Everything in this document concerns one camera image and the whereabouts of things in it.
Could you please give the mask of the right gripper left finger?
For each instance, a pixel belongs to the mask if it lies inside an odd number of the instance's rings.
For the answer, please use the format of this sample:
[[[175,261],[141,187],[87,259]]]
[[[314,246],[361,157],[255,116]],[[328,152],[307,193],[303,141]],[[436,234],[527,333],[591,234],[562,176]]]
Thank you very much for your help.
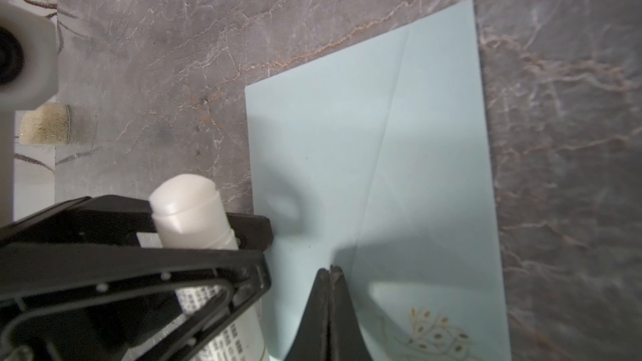
[[[319,269],[285,361],[324,361],[329,354],[330,274]]]

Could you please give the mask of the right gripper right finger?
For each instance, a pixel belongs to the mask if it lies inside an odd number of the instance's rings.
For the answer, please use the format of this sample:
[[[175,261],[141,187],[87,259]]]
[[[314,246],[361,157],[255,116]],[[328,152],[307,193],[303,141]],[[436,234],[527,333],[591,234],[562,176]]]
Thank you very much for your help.
[[[329,360],[372,360],[359,328],[343,270],[332,266],[329,279]]]

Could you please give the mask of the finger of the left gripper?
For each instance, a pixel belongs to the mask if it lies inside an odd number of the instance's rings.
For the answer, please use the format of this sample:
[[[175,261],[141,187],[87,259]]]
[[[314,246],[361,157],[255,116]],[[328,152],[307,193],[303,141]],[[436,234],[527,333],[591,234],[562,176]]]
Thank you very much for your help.
[[[227,213],[241,251],[267,251],[274,231],[267,217]],[[1,227],[1,251],[21,245],[143,247],[138,233],[157,233],[148,201],[108,195],[54,204]]]
[[[218,292],[143,360],[191,360],[271,287],[260,251],[162,249],[16,242],[1,250],[1,356],[62,353],[52,344],[71,312],[215,287]]]

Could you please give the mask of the white glue stick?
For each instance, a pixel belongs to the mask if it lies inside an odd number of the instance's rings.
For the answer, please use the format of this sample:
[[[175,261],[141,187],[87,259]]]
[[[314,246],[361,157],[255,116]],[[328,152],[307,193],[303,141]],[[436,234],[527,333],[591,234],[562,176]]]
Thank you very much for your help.
[[[201,175],[181,174],[149,198],[152,221],[164,248],[237,250],[216,184]],[[251,307],[204,346],[197,360],[268,360],[257,310]]]

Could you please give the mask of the light green envelope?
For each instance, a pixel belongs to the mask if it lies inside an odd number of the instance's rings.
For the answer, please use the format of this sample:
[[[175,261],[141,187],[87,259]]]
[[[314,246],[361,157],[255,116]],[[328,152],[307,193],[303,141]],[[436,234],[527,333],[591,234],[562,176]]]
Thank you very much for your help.
[[[474,5],[466,0],[245,89],[254,212],[291,348],[341,267],[375,360],[511,357]]]

